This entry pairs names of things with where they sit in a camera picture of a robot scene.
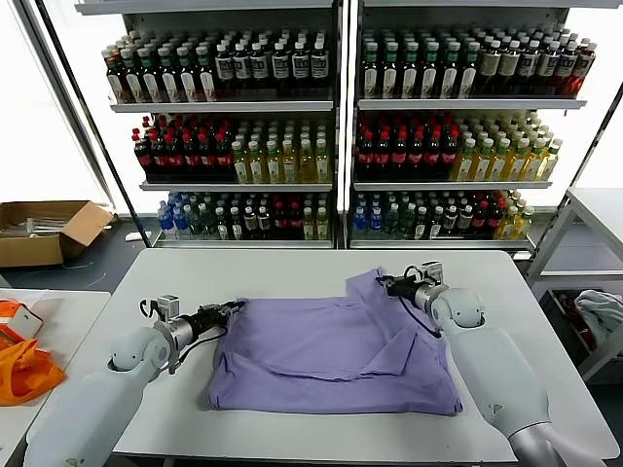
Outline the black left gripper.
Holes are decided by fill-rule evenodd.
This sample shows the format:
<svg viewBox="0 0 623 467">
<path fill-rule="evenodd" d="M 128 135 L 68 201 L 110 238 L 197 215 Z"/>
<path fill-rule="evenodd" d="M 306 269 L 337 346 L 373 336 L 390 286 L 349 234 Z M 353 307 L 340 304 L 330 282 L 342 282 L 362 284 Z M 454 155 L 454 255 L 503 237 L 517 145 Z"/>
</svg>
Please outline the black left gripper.
<svg viewBox="0 0 623 467">
<path fill-rule="evenodd" d="M 194 336 L 221 327 L 222 322 L 229 322 L 238 312 L 243 310 L 245 302 L 225 302 L 223 304 L 201 305 L 199 312 L 187 317 Z"/>
</svg>

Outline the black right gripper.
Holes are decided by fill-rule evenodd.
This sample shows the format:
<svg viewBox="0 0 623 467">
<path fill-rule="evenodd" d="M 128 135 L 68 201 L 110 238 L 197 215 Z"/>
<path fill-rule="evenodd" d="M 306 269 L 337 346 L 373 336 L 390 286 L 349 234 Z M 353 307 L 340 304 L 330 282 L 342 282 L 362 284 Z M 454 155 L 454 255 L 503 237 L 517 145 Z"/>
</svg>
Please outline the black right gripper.
<svg viewBox="0 0 623 467">
<path fill-rule="evenodd" d="M 397 280 L 395 276 L 388 274 L 379 275 L 376 277 L 376 280 L 379 284 L 381 284 L 382 289 L 389 296 L 398 297 L 400 299 L 407 300 L 410 303 L 414 303 L 416 301 L 416 295 L 421 288 L 417 281 L 413 281 L 411 279 Z"/>
</svg>

